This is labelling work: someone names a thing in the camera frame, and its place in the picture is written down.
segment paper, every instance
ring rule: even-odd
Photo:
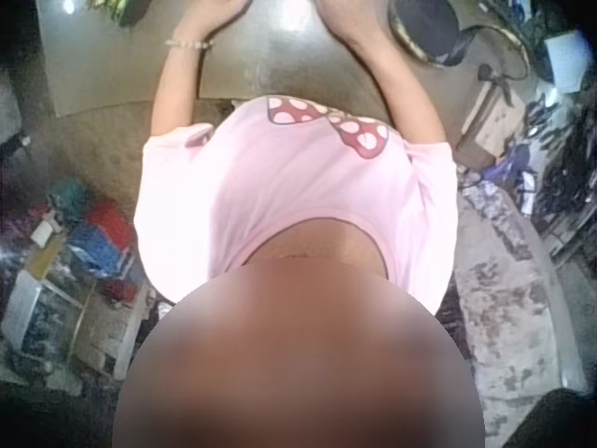
[[[589,42],[579,31],[553,37],[545,41],[556,88],[560,93],[580,91],[582,79],[589,68]]]

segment wrist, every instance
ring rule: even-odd
[[[384,59],[388,51],[396,51],[396,45],[392,38],[384,33],[355,40],[350,43],[350,47],[366,64],[374,63],[380,58]]]

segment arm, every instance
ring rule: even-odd
[[[446,141],[437,111],[412,73],[387,26],[387,0],[316,0],[328,28],[369,68],[392,119],[413,144]]]
[[[249,4],[250,0],[193,0],[174,30],[173,40],[205,42],[215,30],[239,17]],[[199,49],[170,49],[153,106],[151,135],[164,135],[192,123],[200,59]]]

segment person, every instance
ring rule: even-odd
[[[434,314],[451,277],[456,170],[432,101],[388,30],[386,0],[315,0],[368,67],[396,128],[281,95],[193,124],[202,47],[248,0],[194,0],[174,30],[135,215],[156,289],[173,302],[269,259],[376,273]]]
[[[474,377],[420,303],[365,270],[292,258],[219,275],[159,322],[120,390],[112,446],[477,448],[484,436]]]

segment bracelet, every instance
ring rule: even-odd
[[[209,49],[214,45],[213,40],[210,40],[209,42],[185,42],[168,39],[165,43],[168,47],[180,47],[181,49]]]

